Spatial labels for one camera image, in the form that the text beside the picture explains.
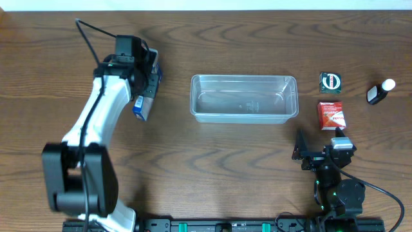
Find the red Panadol ActiFast box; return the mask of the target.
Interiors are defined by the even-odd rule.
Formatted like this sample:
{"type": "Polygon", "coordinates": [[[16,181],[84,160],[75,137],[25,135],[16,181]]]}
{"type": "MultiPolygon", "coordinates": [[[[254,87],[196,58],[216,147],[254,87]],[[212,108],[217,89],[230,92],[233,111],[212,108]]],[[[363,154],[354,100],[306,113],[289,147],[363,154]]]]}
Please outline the red Panadol ActiFast box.
{"type": "Polygon", "coordinates": [[[317,105],[321,130],[345,129],[342,102],[320,102],[317,105]]]}

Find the blue medicine box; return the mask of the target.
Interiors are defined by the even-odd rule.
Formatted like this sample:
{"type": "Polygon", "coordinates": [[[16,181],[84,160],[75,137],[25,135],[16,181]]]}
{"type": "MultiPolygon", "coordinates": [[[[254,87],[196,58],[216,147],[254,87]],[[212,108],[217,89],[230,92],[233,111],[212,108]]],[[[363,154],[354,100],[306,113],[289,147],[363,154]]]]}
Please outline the blue medicine box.
{"type": "Polygon", "coordinates": [[[146,121],[148,119],[159,85],[162,81],[162,77],[163,73],[160,63],[157,62],[153,66],[151,76],[149,78],[150,81],[154,82],[154,85],[150,84],[146,92],[136,98],[135,104],[132,108],[133,114],[137,119],[142,121],[146,121]]]}

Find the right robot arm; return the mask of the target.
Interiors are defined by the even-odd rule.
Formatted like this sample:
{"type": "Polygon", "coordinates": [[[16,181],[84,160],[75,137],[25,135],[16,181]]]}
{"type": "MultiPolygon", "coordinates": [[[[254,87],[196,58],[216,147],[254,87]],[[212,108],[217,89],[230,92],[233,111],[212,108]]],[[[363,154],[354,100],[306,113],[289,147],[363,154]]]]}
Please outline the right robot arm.
{"type": "Polygon", "coordinates": [[[314,198],[323,211],[305,222],[305,231],[360,230],[357,215],[363,210],[365,185],[341,177],[342,168],[351,163],[356,150],[340,128],[322,151],[310,151],[303,131],[297,132],[292,159],[302,162],[301,169],[315,173],[314,198]]]}

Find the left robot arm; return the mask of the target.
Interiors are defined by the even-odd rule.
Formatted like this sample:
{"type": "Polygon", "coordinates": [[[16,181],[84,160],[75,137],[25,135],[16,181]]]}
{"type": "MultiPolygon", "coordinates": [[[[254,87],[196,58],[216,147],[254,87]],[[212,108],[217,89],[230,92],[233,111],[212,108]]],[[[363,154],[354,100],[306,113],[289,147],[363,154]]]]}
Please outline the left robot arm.
{"type": "Polygon", "coordinates": [[[131,101],[152,103],[162,80],[154,48],[123,49],[93,71],[89,99],[60,143],[47,143],[42,167],[52,211],[76,217],[75,231],[136,231],[136,211],[118,197],[118,180],[109,145],[118,118],[131,101]]]}

